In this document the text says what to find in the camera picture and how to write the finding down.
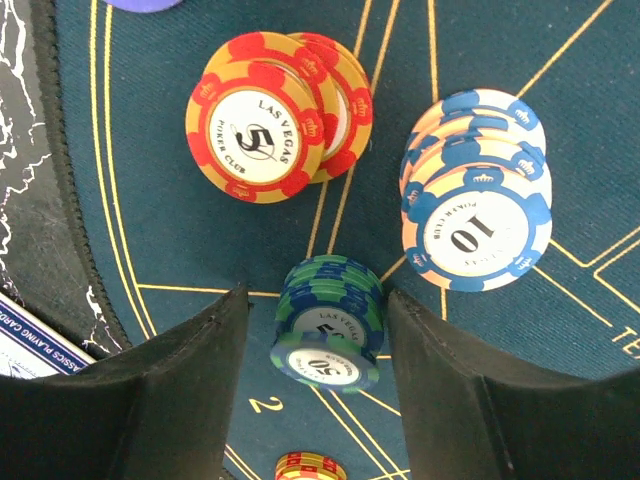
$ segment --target table felt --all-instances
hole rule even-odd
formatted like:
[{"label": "table felt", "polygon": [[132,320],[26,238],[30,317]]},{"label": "table felt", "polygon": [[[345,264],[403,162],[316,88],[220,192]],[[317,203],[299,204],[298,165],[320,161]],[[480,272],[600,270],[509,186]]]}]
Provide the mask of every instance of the table felt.
[{"label": "table felt", "polygon": [[[269,361],[289,269],[357,259],[446,321],[554,370],[602,378],[640,359],[640,7],[633,0],[185,0],[140,15],[58,2],[67,143],[91,251],[129,340],[140,344],[244,282],[255,308],[225,467],[273,475],[294,450],[350,478],[411,478],[385,344],[381,381],[336,395]],[[273,205],[239,202],[201,174],[184,113],[213,52],[241,33],[314,31],[359,58],[374,93],[356,167]],[[495,291],[442,291],[402,261],[397,176],[414,122],[435,101],[488,87],[525,100],[547,133],[554,231],[547,252]]]}]

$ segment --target crown symbol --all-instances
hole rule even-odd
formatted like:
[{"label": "crown symbol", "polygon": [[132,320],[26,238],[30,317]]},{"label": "crown symbol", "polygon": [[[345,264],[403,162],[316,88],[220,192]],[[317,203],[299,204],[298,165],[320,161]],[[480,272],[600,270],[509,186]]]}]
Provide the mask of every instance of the crown symbol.
[{"label": "crown symbol", "polygon": [[420,196],[420,192],[416,189],[413,189],[408,197],[409,204],[413,205],[419,196]]},{"label": "crown symbol", "polygon": [[369,114],[369,105],[362,98],[356,99],[355,107],[359,117],[366,117]]},{"label": "crown symbol", "polygon": [[422,257],[420,257],[420,255],[418,255],[417,253],[413,255],[413,263],[415,263],[420,267],[424,267],[424,262],[422,261]]},{"label": "crown symbol", "polygon": [[525,175],[533,175],[535,173],[535,167],[531,160],[520,160],[518,167],[524,172]]},{"label": "crown symbol", "polygon": [[473,181],[481,182],[481,183],[489,183],[489,182],[493,182],[494,178],[491,175],[487,175],[486,173],[483,173],[482,175],[478,175],[477,177],[474,177]]},{"label": "crown symbol", "polygon": [[318,136],[318,125],[311,118],[307,118],[302,124],[304,131],[312,137]]},{"label": "crown symbol", "polygon": [[200,94],[203,97],[208,97],[209,95],[211,95],[212,92],[213,92],[213,83],[211,82],[205,83],[200,89]]},{"label": "crown symbol", "polygon": [[354,301],[347,301],[344,305],[351,313],[358,313],[358,311],[360,311],[360,306]]},{"label": "crown symbol", "polygon": [[318,74],[318,66],[316,65],[316,62],[314,62],[310,58],[303,58],[302,63],[304,65],[304,68],[311,72],[311,75],[315,76]]},{"label": "crown symbol", "polygon": [[529,124],[529,112],[526,110],[516,110],[516,117],[522,120],[524,123]]},{"label": "crown symbol", "polygon": [[533,265],[533,261],[531,258],[527,258],[518,264],[518,270],[524,270],[525,268],[529,268]]},{"label": "crown symbol", "polygon": [[249,196],[249,192],[239,187],[234,187],[233,193],[235,193],[238,197],[243,197],[243,198],[247,198]]}]

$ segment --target poker chip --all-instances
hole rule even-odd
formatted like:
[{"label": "poker chip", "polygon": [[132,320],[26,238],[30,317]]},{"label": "poker chip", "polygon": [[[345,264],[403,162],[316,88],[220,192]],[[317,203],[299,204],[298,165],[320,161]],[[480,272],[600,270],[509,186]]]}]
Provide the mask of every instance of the poker chip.
[{"label": "poker chip", "polygon": [[372,387],[384,343],[383,298],[380,279],[360,262],[341,255],[301,261],[278,300],[272,362],[318,388],[354,393]]},{"label": "poker chip", "polygon": [[291,34],[290,37],[321,59],[338,95],[340,114],[336,134],[326,146],[324,159],[311,180],[312,183],[324,182],[349,170],[365,151],[373,126],[371,91],[366,77],[335,42],[330,46],[324,40],[318,41],[318,35],[306,33]]},{"label": "poker chip", "polygon": [[283,455],[276,463],[276,475],[278,471],[291,467],[319,467],[340,478],[347,478],[344,468],[331,457],[311,452],[291,452]]},{"label": "poker chip", "polygon": [[425,187],[402,237],[409,263],[423,278],[477,292],[530,270],[551,229],[551,211],[533,182],[501,167],[464,167]]},{"label": "poker chip", "polygon": [[340,393],[367,390],[380,376],[369,352],[345,338],[320,332],[283,332],[270,357],[276,368],[294,380]]},{"label": "poker chip", "polygon": [[468,115],[479,110],[502,113],[513,119],[518,125],[527,130],[531,137],[538,139],[538,141],[530,143],[541,143],[542,150],[546,150],[542,123],[531,107],[509,93],[488,88],[465,90],[434,104],[414,125],[406,148],[409,148],[415,136],[420,132],[434,130],[442,117],[452,114]]},{"label": "poker chip", "polygon": [[121,10],[134,13],[155,13],[175,7],[182,0],[106,0]]},{"label": "poker chip", "polygon": [[403,189],[401,210],[409,211],[425,185],[449,172],[468,166],[499,166],[519,173],[530,180],[551,207],[551,174],[546,163],[540,163],[536,152],[496,138],[474,138],[453,135],[444,145],[431,149],[433,153],[420,158],[410,181]]},{"label": "poker chip", "polygon": [[418,119],[400,162],[402,242],[428,282],[463,292],[520,278],[551,240],[546,137],[524,101],[474,89]]},{"label": "poker chip", "polygon": [[366,265],[342,255],[317,255],[300,262],[287,274],[284,287],[307,278],[333,278],[354,282],[364,288],[376,302],[381,302],[384,289],[380,279]]},{"label": "poker chip", "polygon": [[426,129],[414,136],[409,143],[407,151],[400,166],[400,192],[404,191],[416,162],[427,150],[438,149],[439,142],[449,140],[449,137],[457,135],[483,136],[502,140],[507,143],[515,143],[523,149],[529,150],[540,162],[545,162],[546,142],[538,137],[532,137],[528,131],[508,118],[492,115],[469,114],[450,115],[443,118],[435,130]]},{"label": "poker chip", "polygon": [[347,477],[319,466],[300,465],[276,471],[276,480],[346,480]]},{"label": "poker chip", "polygon": [[300,38],[301,36],[304,36],[304,38],[307,40],[310,40],[314,43],[320,43],[322,45],[326,45],[327,47],[336,50],[340,55],[346,58],[356,68],[356,70],[358,70],[358,73],[360,74],[364,82],[367,85],[370,85],[367,72],[365,72],[364,68],[362,68],[362,64],[360,63],[358,58],[351,52],[351,50],[349,50],[347,47],[345,47],[341,43],[336,42],[332,38],[326,37],[319,33],[313,33],[313,32],[297,32],[297,33],[290,34],[290,36],[292,38]]},{"label": "poker chip", "polygon": [[313,98],[292,74],[261,62],[205,73],[189,99],[185,126],[202,173],[245,202],[294,196],[309,184],[324,151]]},{"label": "poker chip", "polygon": [[338,128],[338,93],[322,60],[300,42],[275,32],[251,32],[222,45],[211,57],[204,74],[220,65],[237,61],[258,61],[277,65],[297,77],[315,100],[324,127],[326,145],[331,145]]},{"label": "poker chip", "polygon": [[286,289],[276,321],[278,333],[315,331],[339,336],[372,355],[384,341],[378,305],[357,286],[338,280],[307,281]]}]

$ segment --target blue and white poker chip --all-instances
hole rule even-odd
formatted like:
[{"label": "blue and white poker chip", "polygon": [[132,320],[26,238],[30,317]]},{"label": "blue and white poker chip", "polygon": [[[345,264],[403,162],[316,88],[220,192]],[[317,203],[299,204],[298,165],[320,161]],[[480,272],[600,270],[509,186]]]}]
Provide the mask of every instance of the blue and white poker chip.
[{"label": "blue and white poker chip", "polygon": [[407,213],[428,182],[464,166],[499,166],[521,174],[542,194],[548,207],[552,204],[552,182],[549,166],[541,163],[537,152],[528,144],[516,145],[480,132],[466,132],[447,137],[434,154],[420,159],[404,188],[401,210]]},{"label": "blue and white poker chip", "polygon": [[402,235],[407,259],[423,278],[478,292],[529,271],[551,231],[551,211],[532,182],[500,167],[467,167],[425,187]]},{"label": "blue and white poker chip", "polygon": [[510,121],[508,117],[497,115],[500,114],[491,111],[488,111],[488,114],[470,111],[455,112],[442,117],[437,125],[432,125],[429,129],[417,133],[413,137],[413,141],[409,143],[400,165],[400,193],[404,192],[419,159],[428,152],[437,150],[438,147],[442,148],[440,142],[448,140],[453,135],[456,138],[461,135],[497,137],[508,143],[520,145],[535,156],[538,161],[545,163],[546,140],[544,134],[542,137],[530,135],[527,130]]},{"label": "blue and white poker chip", "polygon": [[406,148],[408,149],[410,143],[420,132],[428,129],[433,130],[442,117],[456,112],[464,112],[463,114],[468,115],[477,109],[500,112],[509,116],[518,125],[529,131],[533,137],[543,141],[544,143],[540,146],[543,151],[546,151],[544,129],[533,109],[523,100],[509,93],[488,88],[465,90],[434,104],[420,117],[413,127]]}]

